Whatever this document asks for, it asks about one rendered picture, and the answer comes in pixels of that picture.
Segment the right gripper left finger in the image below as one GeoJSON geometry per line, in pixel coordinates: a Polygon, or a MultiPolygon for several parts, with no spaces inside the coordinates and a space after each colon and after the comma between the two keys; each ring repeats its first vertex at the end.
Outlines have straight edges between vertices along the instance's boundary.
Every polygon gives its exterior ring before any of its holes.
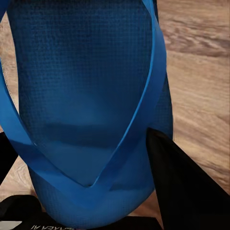
{"type": "Polygon", "coordinates": [[[19,154],[14,149],[5,133],[0,133],[0,185],[10,171],[18,155],[19,154]]]}

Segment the sandal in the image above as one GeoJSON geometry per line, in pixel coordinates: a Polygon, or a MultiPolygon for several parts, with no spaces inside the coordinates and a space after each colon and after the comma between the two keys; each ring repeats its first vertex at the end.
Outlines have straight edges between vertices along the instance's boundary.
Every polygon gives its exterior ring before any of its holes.
{"type": "Polygon", "coordinates": [[[147,128],[173,140],[157,0],[0,0],[15,46],[19,114],[0,60],[0,125],[45,211],[94,229],[155,190],[147,128]]]}

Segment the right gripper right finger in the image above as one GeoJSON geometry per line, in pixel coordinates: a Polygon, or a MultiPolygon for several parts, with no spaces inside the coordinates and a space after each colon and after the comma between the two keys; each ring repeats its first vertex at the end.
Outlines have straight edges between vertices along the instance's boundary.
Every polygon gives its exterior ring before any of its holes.
{"type": "Polygon", "coordinates": [[[220,185],[165,133],[148,127],[146,147],[164,230],[230,230],[220,185]]]}

